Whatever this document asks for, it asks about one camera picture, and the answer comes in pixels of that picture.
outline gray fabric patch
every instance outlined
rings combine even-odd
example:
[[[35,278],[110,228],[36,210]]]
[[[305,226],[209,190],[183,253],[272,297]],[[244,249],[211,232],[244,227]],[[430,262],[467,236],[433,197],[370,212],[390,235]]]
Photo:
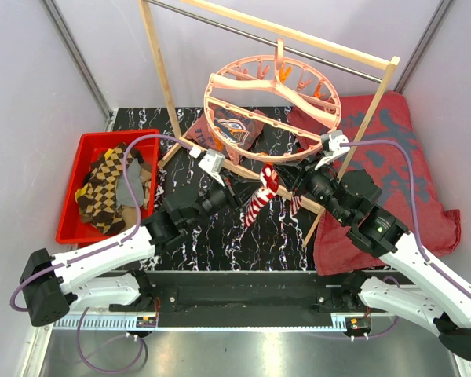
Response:
[[[134,196],[138,202],[138,206],[142,206],[144,202],[144,192],[143,184],[141,183],[140,178],[141,166],[138,163],[137,159],[134,159],[133,162],[127,167],[127,178],[133,189]],[[121,174],[117,182],[117,207],[127,206],[134,207],[133,198],[131,198],[130,192],[127,189],[126,180],[124,175]]]

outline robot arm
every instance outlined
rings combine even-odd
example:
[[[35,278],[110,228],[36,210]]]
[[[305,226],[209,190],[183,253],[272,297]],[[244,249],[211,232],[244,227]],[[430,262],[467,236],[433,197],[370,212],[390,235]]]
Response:
[[[350,301],[350,306],[359,299],[368,307],[415,322],[438,335],[449,350],[471,361],[471,284],[419,247],[408,227],[376,204],[382,191],[365,170],[350,170],[341,180],[336,177],[327,164],[349,147],[341,133],[326,137],[330,151],[325,156],[274,166],[285,186],[294,196],[312,194],[342,226],[350,228],[347,237],[356,247],[396,268],[425,294],[359,276],[356,284],[345,287],[343,299]]]
[[[70,310],[88,306],[134,304],[139,310],[151,300],[152,286],[144,273],[126,273],[119,277],[98,277],[121,265],[153,258],[175,250],[188,238],[192,227],[204,218],[227,206],[238,209],[260,188],[259,180],[248,180],[221,174],[225,157],[209,150],[201,153],[193,148],[191,154],[200,158],[199,167],[214,180],[201,193],[180,188],[163,200],[162,206],[141,222],[135,232],[130,229],[94,245],[50,256],[46,249],[31,254],[20,282],[36,273],[53,269],[34,279],[23,288],[31,324],[51,324]]]

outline metal rod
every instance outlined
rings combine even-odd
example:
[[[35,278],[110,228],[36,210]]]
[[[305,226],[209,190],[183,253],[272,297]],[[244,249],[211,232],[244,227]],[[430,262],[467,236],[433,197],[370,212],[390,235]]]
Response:
[[[183,9],[179,9],[179,8],[176,8],[174,6],[171,6],[171,5],[167,5],[167,4],[164,4],[162,2],[158,2],[156,0],[144,0],[146,2],[149,2],[150,4],[153,4],[153,5],[157,5],[157,6],[160,6],[161,8],[164,8],[164,9],[168,9],[168,10],[171,10],[175,13],[179,13],[183,16],[187,16],[187,17],[190,17],[190,18],[193,18],[194,20],[197,20],[197,21],[201,21],[203,22],[204,24],[209,24],[211,26],[215,26],[215,27],[219,27],[220,29],[223,29],[225,31],[230,31],[231,33],[234,33],[234,34],[237,34],[237,35],[241,35],[243,37],[246,37],[246,38],[249,38],[249,39],[253,39],[254,41],[257,41],[257,42],[260,42],[260,43],[264,43],[265,45],[269,45],[269,46],[272,46],[272,47],[276,47],[276,43],[273,42],[273,41],[270,41],[268,39],[265,39],[265,38],[262,38],[262,37],[259,37],[257,35],[254,35],[254,34],[251,34],[251,33],[248,33],[246,31],[242,31],[242,30],[239,30],[239,29],[236,29],[235,27],[231,27],[231,26],[228,26],[228,25],[225,25],[225,24],[221,24],[219,22],[216,22],[216,21],[213,21],[213,20],[209,20],[207,18],[204,18],[204,17],[201,17],[201,16],[197,16],[196,14],[194,13],[190,13],[190,12],[187,12]],[[355,75],[355,76],[359,76],[359,77],[362,77],[366,80],[370,80],[370,81],[373,81],[373,82],[376,82],[378,84],[380,84],[382,82],[382,79],[378,78],[378,77],[375,77],[375,76],[372,76],[372,75],[368,75],[367,73],[364,73],[364,72],[361,72],[361,71],[357,71],[356,69],[352,69],[352,68],[349,68],[349,67],[346,67],[344,65],[340,65],[340,64],[337,64],[337,63],[334,63],[333,61],[329,61],[329,60],[326,60],[326,59],[322,59],[320,57],[315,57],[314,55],[311,55],[310,53],[304,53],[302,51],[299,51],[297,49],[292,49],[290,47],[284,47],[284,50],[287,51],[288,53],[292,53],[294,55],[298,55],[299,57],[304,57],[306,59],[310,59],[312,61],[315,61],[317,63],[321,63],[321,64],[324,64],[324,65],[327,65],[328,67],[332,67],[332,68],[337,68],[339,69],[340,71],[344,71],[344,72],[347,72],[347,73],[350,73],[351,75]]]
[[[82,54],[80,53],[77,44],[73,36],[71,35],[70,30],[68,29],[67,23],[64,20],[61,11],[59,10],[55,0],[42,0],[43,5],[46,8],[46,11],[56,27],[61,40],[63,41],[68,53],[73,59],[75,66],[78,69],[78,72],[82,76],[82,79],[87,85],[89,92],[93,95],[94,100],[100,111],[103,113],[103,116],[108,121],[111,118],[113,110],[108,105],[108,102],[104,98],[103,93],[100,90],[100,87],[97,85],[96,80],[94,79],[89,67],[84,60]]]
[[[451,6],[454,4],[454,1],[455,0],[441,0],[440,4],[436,7],[431,20],[429,21],[424,30],[424,33],[422,34],[422,37],[417,43],[417,47],[415,47],[414,52],[411,54],[411,57],[405,66],[398,83],[396,84],[396,92],[402,93],[405,90],[405,87],[410,81],[410,77],[413,75],[415,69],[418,66],[418,63],[424,56],[425,51],[429,48],[434,35],[438,31],[438,27],[443,23],[443,20],[448,14]]]

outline metal floor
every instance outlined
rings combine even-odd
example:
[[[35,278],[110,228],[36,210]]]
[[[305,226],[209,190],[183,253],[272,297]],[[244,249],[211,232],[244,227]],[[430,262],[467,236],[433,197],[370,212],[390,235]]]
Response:
[[[374,318],[374,333],[390,324]],[[115,336],[113,331],[84,331],[85,354]],[[343,337],[340,334],[329,336]],[[124,375],[150,376],[459,376],[452,355],[438,338],[405,320],[387,336],[369,342],[318,339],[298,333],[180,333],[157,331],[146,338],[147,364]],[[100,368],[123,368],[135,358],[130,339],[112,343],[90,360]],[[92,377],[79,360],[74,331],[54,331],[42,377]]]

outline red plastic tray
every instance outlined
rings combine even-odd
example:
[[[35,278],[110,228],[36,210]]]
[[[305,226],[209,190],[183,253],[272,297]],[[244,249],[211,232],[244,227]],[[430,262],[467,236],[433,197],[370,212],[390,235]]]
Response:
[[[71,169],[68,189],[64,197],[63,212],[57,226],[56,242],[62,244],[88,245],[108,238],[101,234],[91,224],[82,224],[79,216],[79,205],[75,202],[75,192],[82,188],[82,181],[89,173],[90,164],[97,160],[101,153],[114,148],[119,143],[131,143],[134,139],[158,134],[157,130],[135,130],[117,132],[99,132],[84,134],[78,143],[77,155]],[[150,216],[154,210],[155,190],[157,187],[157,160],[159,158],[159,139],[147,139],[135,147],[143,159],[152,165],[152,184],[150,190],[150,205],[147,210],[141,209],[141,217]]]

